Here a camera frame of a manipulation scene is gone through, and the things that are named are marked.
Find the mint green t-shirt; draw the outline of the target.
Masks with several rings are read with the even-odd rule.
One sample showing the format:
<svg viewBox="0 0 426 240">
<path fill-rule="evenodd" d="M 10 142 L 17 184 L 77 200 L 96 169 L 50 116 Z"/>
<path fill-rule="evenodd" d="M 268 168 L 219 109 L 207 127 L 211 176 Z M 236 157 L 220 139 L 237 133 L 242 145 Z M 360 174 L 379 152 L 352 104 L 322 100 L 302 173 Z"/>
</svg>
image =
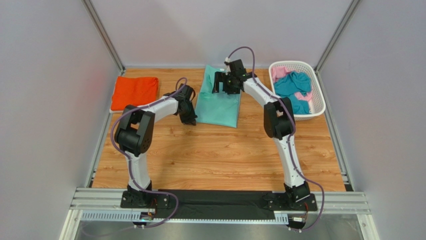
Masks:
<svg viewBox="0 0 426 240">
<path fill-rule="evenodd" d="M 213 93 L 215 73 L 223 71 L 221 68 L 205 66 L 202 85 L 196 100 L 195 114 L 199 123 L 236 128 L 241 95 Z"/>
</svg>

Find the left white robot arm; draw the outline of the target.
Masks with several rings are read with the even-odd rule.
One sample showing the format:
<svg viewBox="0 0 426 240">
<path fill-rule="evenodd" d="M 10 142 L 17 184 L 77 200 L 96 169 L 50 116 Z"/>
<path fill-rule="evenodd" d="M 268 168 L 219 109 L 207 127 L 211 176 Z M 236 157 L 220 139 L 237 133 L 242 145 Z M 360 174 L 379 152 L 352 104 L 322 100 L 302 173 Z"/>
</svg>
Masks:
<svg viewBox="0 0 426 240">
<path fill-rule="evenodd" d="M 181 84 L 173 92 L 141 106 L 128 105 L 114 124 L 114 146 L 124 155 L 129 181 L 123 192 L 123 208 L 147 208 L 159 195 L 152 190 L 148 173 L 147 152 L 153 142 L 155 123 L 169 115 L 179 116 L 184 125 L 196 125 L 193 98 L 195 90 Z"/>
</svg>

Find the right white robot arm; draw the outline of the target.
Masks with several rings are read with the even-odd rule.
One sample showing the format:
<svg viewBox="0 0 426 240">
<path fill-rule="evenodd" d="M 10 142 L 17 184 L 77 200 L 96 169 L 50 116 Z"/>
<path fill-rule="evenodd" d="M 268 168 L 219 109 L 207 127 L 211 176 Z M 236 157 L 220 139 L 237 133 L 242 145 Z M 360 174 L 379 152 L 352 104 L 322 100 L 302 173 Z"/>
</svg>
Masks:
<svg viewBox="0 0 426 240">
<path fill-rule="evenodd" d="M 214 74 L 212 93 L 237 95 L 245 92 L 263 107 L 263 128 L 279 152 L 284 170 L 284 188 L 289 201 L 296 203 L 306 199 L 310 188 L 297 158 L 294 133 L 296 124 L 291 101 L 281 98 L 261 83 L 253 71 L 247 72 L 242 60 L 224 61 L 226 71 Z"/>
</svg>

